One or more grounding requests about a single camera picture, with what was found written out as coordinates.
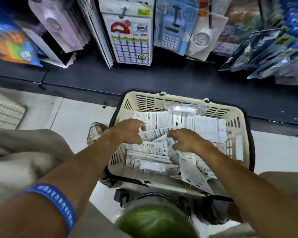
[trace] silicone bracelet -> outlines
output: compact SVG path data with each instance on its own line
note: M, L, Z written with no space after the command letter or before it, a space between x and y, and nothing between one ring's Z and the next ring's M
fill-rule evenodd
M67 198L59 191L58 188L48 184L35 184L30 188L24 190L24 192L38 193L53 202L53 204L59 209L61 215L65 219L65 223L70 232L75 221L75 213L71 203Z

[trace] white package with red graphic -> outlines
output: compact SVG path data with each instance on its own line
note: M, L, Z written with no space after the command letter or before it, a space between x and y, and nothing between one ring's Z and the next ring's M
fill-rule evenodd
M99 0L115 57L119 63L150 66L153 7L120 0Z

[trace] floor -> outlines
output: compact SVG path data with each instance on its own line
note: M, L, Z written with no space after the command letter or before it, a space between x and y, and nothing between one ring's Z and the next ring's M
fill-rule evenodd
M25 104L28 112L19 129L51 129L64 137L74 153L87 147L90 124L108 125L116 108L69 100L65 98L21 92L1 88L14 100ZM298 138L252 131L256 150L255 173L265 171L298 172ZM113 200L115 190L98 183L90 201L110 220L115 218L120 206ZM207 226L193 218L201 238L236 225L228 222L222 226Z

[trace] beige pants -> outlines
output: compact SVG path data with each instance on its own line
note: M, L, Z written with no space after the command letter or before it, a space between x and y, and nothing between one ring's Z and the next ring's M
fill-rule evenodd
M0 205L72 155L73 152L65 140L50 130L0 130ZM264 172L260 176L298 200L298 173ZM114 228L89 202L69 237L130 236ZM256 234L249 224L244 223L212 236L220 237L250 238L256 237Z

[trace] purple package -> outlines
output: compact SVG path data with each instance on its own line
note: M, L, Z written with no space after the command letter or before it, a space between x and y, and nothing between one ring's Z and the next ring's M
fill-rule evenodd
M65 10L63 0L28 0L28 5L64 52L84 48L84 42Z

